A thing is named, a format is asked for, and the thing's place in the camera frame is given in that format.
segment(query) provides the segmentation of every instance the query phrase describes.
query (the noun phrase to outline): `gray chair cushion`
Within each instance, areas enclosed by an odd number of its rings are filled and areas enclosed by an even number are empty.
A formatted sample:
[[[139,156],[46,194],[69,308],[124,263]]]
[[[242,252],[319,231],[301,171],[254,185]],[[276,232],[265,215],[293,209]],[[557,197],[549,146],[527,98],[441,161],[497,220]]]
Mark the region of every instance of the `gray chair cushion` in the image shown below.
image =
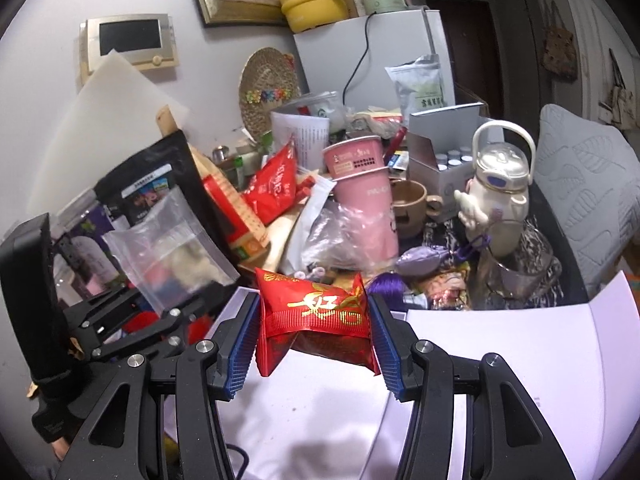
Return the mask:
[[[564,230],[590,296],[640,228],[640,162],[620,131],[557,105],[540,113],[536,183]]]

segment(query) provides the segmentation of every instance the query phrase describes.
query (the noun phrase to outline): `metal screw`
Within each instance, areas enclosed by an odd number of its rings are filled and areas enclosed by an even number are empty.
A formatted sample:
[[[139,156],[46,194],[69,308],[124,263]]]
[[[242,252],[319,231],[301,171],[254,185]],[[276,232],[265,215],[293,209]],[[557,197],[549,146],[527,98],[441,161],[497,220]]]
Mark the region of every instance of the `metal screw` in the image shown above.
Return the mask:
[[[213,350],[213,341],[210,339],[203,339],[196,345],[196,350],[201,354],[206,354],[207,352],[211,352]]]
[[[142,354],[133,354],[127,359],[127,364],[131,368],[138,368],[143,362],[145,362],[145,357]]]
[[[502,358],[498,354],[489,354],[484,360],[489,366],[497,366]]]
[[[421,354],[427,354],[433,350],[433,343],[426,339],[420,339],[420,341],[415,344],[415,349]]]

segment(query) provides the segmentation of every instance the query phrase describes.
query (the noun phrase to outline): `woven hat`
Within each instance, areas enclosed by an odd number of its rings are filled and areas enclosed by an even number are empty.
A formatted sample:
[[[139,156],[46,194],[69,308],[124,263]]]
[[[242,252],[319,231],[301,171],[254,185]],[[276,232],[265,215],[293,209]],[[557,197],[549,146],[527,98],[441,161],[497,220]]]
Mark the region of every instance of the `woven hat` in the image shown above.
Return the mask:
[[[272,98],[249,102],[249,92],[257,95],[268,94]],[[277,98],[282,94],[288,97]],[[254,52],[242,70],[239,87],[240,113],[244,127],[249,133],[257,138],[270,131],[270,110],[296,97],[300,97],[298,78],[287,57],[271,47]]]

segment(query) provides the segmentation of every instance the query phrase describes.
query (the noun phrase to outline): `red plastic packaging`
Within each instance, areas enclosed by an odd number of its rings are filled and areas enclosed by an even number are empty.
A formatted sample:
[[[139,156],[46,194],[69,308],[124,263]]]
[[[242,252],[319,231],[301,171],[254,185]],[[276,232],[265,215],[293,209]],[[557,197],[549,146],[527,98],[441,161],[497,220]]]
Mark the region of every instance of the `red plastic packaging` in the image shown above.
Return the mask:
[[[289,349],[380,373],[359,274],[347,292],[262,269],[255,272],[261,308],[255,360],[260,375],[271,375]]]
[[[296,150],[293,140],[290,140],[254,175],[242,194],[263,224],[270,224],[293,206],[297,166]]]

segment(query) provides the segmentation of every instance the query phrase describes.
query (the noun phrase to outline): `white refrigerator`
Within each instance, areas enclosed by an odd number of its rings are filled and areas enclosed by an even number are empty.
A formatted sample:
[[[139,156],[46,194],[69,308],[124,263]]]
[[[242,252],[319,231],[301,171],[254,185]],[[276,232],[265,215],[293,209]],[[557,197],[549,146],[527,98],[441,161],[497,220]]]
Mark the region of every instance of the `white refrigerator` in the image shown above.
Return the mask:
[[[367,16],[343,20],[295,34],[309,91],[338,91],[366,49]],[[438,54],[447,106],[456,104],[447,41],[438,10],[425,7],[370,16],[369,51],[349,84],[345,104],[355,111],[369,106],[399,107],[394,84],[385,66],[397,66],[425,54]]]

